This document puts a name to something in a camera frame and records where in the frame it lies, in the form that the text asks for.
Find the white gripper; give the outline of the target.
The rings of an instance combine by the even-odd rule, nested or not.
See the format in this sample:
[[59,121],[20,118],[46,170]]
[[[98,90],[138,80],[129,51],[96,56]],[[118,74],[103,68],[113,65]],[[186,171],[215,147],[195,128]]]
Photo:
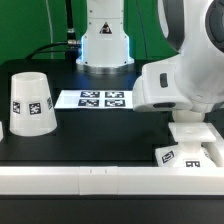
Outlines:
[[133,109],[138,112],[190,110],[192,103],[179,91],[174,74],[174,63],[159,61],[144,65],[133,86]]

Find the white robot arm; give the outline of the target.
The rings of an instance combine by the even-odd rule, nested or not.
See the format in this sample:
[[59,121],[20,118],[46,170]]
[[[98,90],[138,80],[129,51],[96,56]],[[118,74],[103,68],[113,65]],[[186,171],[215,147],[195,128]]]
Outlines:
[[[81,70],[111,74],[133,66],[124,32],[124,0],[86,0]],[[166,41],[178,53],[147,63],[132,90],[136,111],[224,107],[224,0],[156,0]]]

